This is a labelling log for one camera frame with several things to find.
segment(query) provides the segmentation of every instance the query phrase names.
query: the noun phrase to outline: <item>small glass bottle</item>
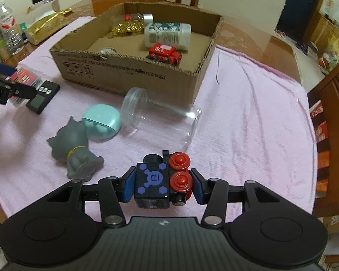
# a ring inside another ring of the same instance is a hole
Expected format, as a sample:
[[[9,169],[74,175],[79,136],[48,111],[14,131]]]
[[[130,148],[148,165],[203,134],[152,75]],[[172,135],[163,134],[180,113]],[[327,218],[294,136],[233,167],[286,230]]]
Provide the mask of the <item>small glass bottle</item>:
[[[144,26],[149,23],[153,23],[153,15],[152,14],[124,14],[112,17],[112,26],[117,26],[118,24],[125,21],[141,21]]]

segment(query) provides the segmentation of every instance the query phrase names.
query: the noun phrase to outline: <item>open cardboard box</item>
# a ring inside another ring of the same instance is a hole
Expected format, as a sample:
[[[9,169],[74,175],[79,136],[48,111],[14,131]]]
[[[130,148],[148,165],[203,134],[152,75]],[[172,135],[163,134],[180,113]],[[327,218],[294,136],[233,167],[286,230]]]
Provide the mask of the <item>open cardboard box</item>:
[[[155,22],[190,23],[191,44],[182,52],[180,66],[148,60],[144,35],[111,36],[111,17],[152,13]],[[81,28],[70,32],[50,50],[66,80],[126,94],[130,88],[145,88],[161,102],[193,104],[215,48],[222,17],[190,6],[171,3],[121,3]],[[115,48],[117,54],[103,57],[99,51]]]

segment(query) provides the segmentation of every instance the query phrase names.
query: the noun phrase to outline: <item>gold tinsel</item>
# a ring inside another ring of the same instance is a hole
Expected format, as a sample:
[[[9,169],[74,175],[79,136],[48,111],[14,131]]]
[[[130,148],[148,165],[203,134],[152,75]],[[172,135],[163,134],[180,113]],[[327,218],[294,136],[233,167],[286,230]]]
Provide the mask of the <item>gold tinsel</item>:
[[[113,27],[112,33],[114,36],[121,36],[127,33],[140,33],[143,32],[144,29],[145,26],[142,21],[125,21]]]

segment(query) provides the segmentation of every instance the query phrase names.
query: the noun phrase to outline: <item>red toy wheels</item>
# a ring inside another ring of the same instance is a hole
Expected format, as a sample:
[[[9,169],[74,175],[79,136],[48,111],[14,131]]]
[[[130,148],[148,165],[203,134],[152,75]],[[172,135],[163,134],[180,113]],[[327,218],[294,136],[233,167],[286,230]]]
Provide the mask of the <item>red toy wheels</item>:
[[[170,157],[170,166],[173,170],[183,171],[190,166],[191,159],[190,157],[181,152],[173,153]]]
[[[186,195],[186,201],[190,199],[191,195],[192,195],[192,190],[189,190]]]
[[[178,193],[191,191],[193,185],[192,176],[185,171],[179,171],[173,174],[169,182],[171,188]]]

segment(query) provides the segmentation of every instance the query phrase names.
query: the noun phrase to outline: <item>glass jar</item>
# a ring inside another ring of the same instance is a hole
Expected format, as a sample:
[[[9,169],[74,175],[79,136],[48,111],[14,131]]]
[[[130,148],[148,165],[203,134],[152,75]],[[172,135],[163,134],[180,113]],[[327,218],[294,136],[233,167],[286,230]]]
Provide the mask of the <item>glass jar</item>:
[[[152,141],[176,152],[191,144],[201,114],[194,105],[183,109],[155,102],[145,89],[133,87],[122,103],[121,121],[123,127],[144,130],[153,136]]]

